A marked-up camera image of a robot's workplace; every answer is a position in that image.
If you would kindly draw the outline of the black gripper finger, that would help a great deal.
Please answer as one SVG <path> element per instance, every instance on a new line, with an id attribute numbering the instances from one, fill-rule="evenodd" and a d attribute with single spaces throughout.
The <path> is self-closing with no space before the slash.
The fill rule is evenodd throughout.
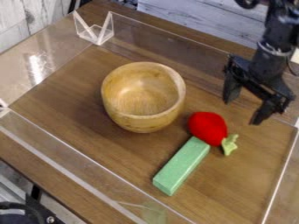
<path id="1" fill-rule="evenodd" d="M 242 87 L 243 85 L 239 77 L 231 71 L 227 71 L 222 95 L 222 99 L 226 104 L 231 103 L 239 98 Z"/>
<path id="2" fill-rule="evenodd" d="M 259 125 L 274 113 L 281 110 L 281 105 L 277 101 L 266 100 L 262 103 L 262 106 L 255 111 L 250 124 Z"/>

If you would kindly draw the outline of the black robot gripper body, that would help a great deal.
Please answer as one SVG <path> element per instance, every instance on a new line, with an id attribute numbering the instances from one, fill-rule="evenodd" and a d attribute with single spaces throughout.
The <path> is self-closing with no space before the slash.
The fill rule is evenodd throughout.
<path id="1" fill-rule="evenodd" d="M 238 55 L 228 56 L 228 64 L 223 68 L 226 74 L 231 71 L 239 78 L 246 88 L 260 100 L 273 100 L 279 103 L 285 113 L 295 94 L 283 80 L 286 59 L 277 56 L 266 56 L 263 53 L 252 60 L 240 58 Z"/>

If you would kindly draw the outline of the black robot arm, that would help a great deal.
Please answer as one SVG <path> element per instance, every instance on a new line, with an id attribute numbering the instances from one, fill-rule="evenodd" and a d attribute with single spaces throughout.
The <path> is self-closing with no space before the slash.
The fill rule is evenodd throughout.
<path id="1" fill-rule="evenodd" d="M 295 99 L 283 80 L 283 73 L 289 68 L 291 74 L 298 76 L 290 61 L 299 47 L 299 0 L 268 0 L 264 26 L 252 60 L 231 54 L 223 69 L 224 103 L 228 104 L 239 97 L 242 88 L 262 100 L 250 120 L 254 125 L 259 125 L 273 114 L 283 114 Z"/>

